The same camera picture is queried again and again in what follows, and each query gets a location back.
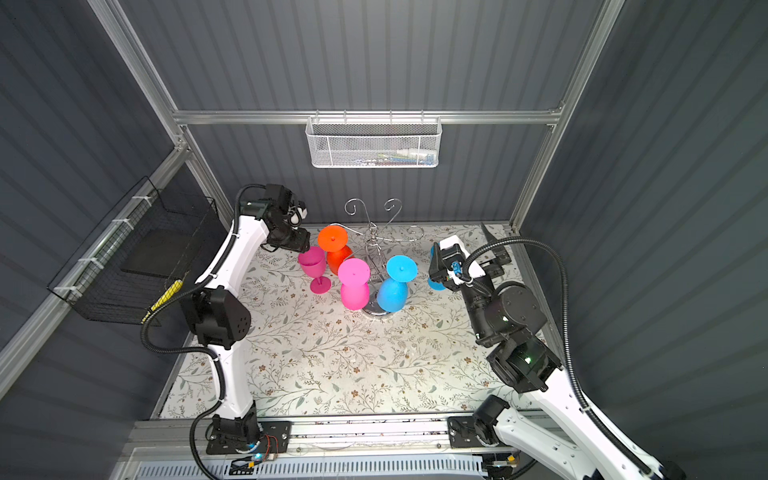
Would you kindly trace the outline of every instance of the yellow handle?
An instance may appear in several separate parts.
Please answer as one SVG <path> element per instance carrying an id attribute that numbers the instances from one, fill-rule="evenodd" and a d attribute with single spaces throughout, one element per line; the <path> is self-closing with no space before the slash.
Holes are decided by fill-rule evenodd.
<path id="1" fill-rule="evenodd" d="M 173 295 L 176 295 L 176 292 L 181 290 L 181 286 L 184 285 L 184 282 L 182 280 L 176 280 L 173 285 L 168 287 L 168 290 L 165 290 L 165 293 L 163 293 L 163 296 L 161 296 L 159 299 L 157 299 L 157 302 L 154 303 L 152 306 L 152 312 L 157 310 L 157 308 L 160 307 L 163 303 L 166 303 Z M 144 318 L 141 320 L 142 323 L 147 321 L 147 318 L 149 318 L 150 313 L 147 313 L 147 315 L 144 316 Z"/>

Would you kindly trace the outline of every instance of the floral tablecloth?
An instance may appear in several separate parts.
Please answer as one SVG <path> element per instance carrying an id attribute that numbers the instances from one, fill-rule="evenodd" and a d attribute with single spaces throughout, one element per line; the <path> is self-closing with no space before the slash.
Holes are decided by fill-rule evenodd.
<path id="1" fill-rule="evenodd" d="M 318 296 L 295 253 L 259 251 L 239 298 L 253 315 L 243 341 L 248 386 L 261 416 L 473 410 L 489 394 L 511 391 L 485 361 L 490 349 L 475 345 L 461 294 L 434 291 L 426 281 L 432 243 L 455 233 L 471 251 L 485 243 L 479 225 L 423 228 L 419 242 L 384 250 L 419 266 L 405 309 L 384 319 L 348 311 L 329 270 L 333 287 Z M 502 225 L 488 228 L 506 236 Z M 317 231 L 310 231 L 313 240 Z M 351 247 L 360 244 L 350 235 Z M 514 258 L 503 280 L 522 281 Z M 191 418 L 214 403 L 207 361 L 188 354 L 160 417 Z"/>

